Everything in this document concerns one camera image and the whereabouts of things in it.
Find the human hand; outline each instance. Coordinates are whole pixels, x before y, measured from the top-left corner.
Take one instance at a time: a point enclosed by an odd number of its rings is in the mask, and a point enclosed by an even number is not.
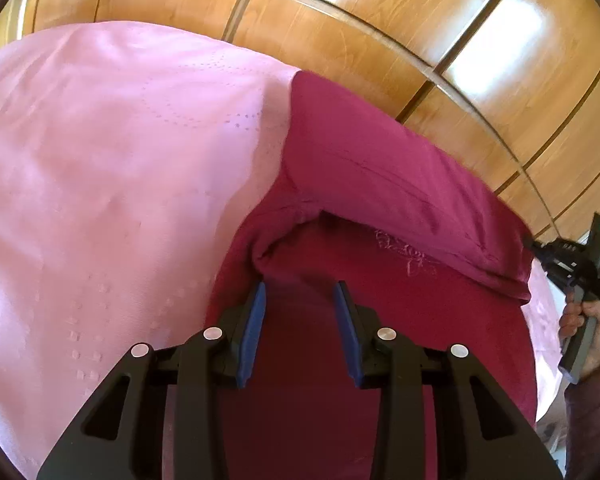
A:
[[[574,336],[576,330],[584,325],[584,317],[595,317],[598,320],[596,331],[593,335],[591,348],[584,361],[581,380],[586,379],[595,370],[600,368],[600,301],[584,301],[583,303],[573,303],[573,293],[566,296],[567,304],[560,318],[560,329],[558,336],[560,338]]]

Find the sleeve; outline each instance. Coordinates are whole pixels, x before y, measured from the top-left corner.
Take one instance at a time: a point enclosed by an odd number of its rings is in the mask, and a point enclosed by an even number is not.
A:
[[[566,480],[576,479],[600,449],[600,368],[564,393],[569,430]]]

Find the blue gripper pad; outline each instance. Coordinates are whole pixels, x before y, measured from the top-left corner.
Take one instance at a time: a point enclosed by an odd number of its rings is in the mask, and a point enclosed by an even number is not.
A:
[[[342,283],[337,283],[333,289],[333,299],[336,306],[336,320],[338,322],[338,330],[340,331],[340,339],[342,341],[342,350],[347,361],[347,370],[349,377],[356,383],[356,387],[360,387],[364,377],[362,371],[362,350],[360,342],[356,334],[354,320],[352,316],[357,316],[355,311],[356,306],[351,301],[349,293],[343,288],[346,286]]]
[[[262,321],[267,307],[267,294],[263,282],[258,284],[258,289],[253,297],[251,312],[244,329],[244,335],[240,343],[238,362],[238,373],[236,374],[236,383],[238,388],[244,388],[253,372],[253,363],[256,359],[258,350],[258,341],[260,340],[260,331],[262,330]]]

